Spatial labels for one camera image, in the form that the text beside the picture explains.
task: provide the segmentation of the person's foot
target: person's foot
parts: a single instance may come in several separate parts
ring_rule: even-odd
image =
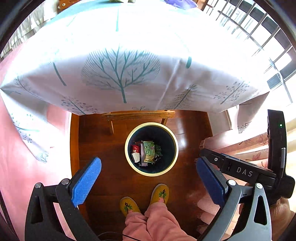
[[[150,205],[155,202],[163,202],[167,204],[169,194],[170,192],[167,185],[162,183],[158,184],[152,192]]]
[[[131,212],[141,212],[136,202],[131,199],[130,197],[123,197],[120,202],[120,210],[122,211],[123,215],[126,217],[127,214]]]

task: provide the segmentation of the blue gripper pad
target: blue gripper pad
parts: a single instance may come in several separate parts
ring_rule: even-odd
[[[220,182],[216,179],[210,167],[205,163],[205,161],[201,157],[198,158],[196,162],[196,170],[206,190],[208,191],[212,201],[220,207],[224,207],[224,189]]]
[[[91,165],[82,174],[79,181],[73,187],[72,190],[72,203],[75,207],[79,204],[83,204],[87,195],[89,194],[94,182],[98,178],[102,169],[101,159],[96,157]]]

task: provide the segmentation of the trash can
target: trash can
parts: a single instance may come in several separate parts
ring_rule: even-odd
[[[153,165],[142,167],[133,161],[132,145],[134,142],[142,140],[152,140],[154,144],[161,147],[162,157]],[[179,153],[178,142],[173,132],[156,122],[147,122],[133,129],[126,139],[124,148],[129,165],[137,173],[148,177],[156,177],[168,172],[176,163]]]

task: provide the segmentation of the screw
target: screw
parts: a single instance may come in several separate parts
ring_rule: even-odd
[[[259,189],[262,189],[263,188],[263,186],[262,186],[261,183],[256,183],[256,187],[259,188]]]
[[[35,184],[35,188],[40,188],[41,187],[41,183],[36,183]]]
[[[228,183],[231,186],[235,186],[236,185],[236,181],[235,180],[232,180],[232,179],[228,180]]]
[[[62,180],[62,184],[63,185],[67,185],[69,183],[69,179],[68,178],[65,178]]]

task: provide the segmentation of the pink pants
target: pink pants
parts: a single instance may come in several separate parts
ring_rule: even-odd
[[[141,241],[196,241],[180,228],[175,217],[161,202],[151,204],[145,216],[139,212],[129,213],[123,234]],[[133,239],[123,237],[123,241]]]

